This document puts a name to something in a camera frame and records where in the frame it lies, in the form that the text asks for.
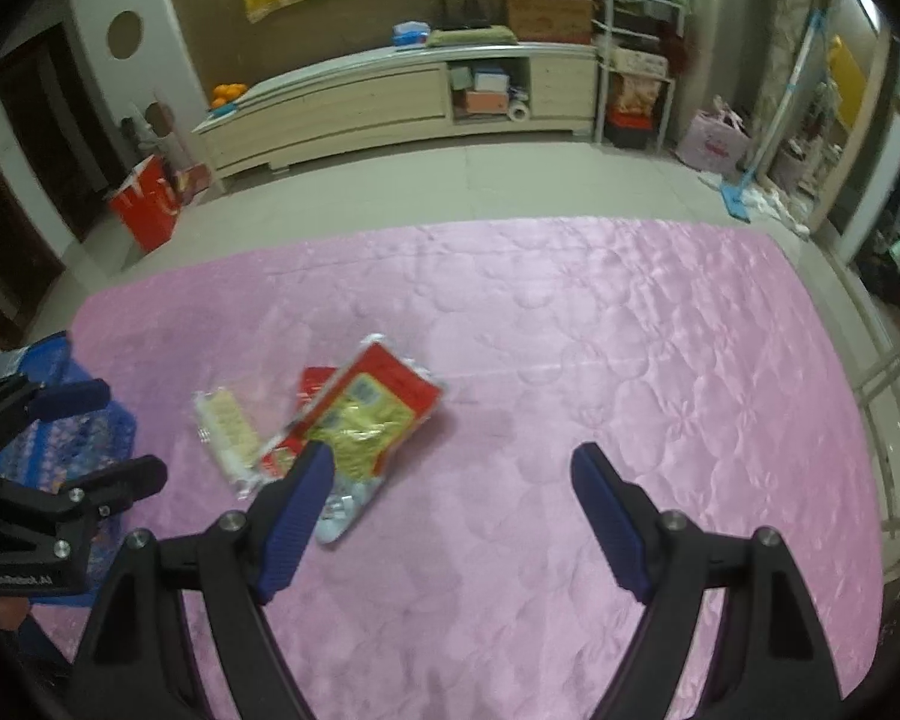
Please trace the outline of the person left hand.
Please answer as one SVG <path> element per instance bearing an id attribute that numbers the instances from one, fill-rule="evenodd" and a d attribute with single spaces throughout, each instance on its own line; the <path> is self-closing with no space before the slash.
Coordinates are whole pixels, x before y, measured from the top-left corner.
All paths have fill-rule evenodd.
<path id="1" fill-rule="evenodd" d="M 0 596 L 0 629 L 17 632 L 30 616 L 30 601 L 23 596 Z"/>

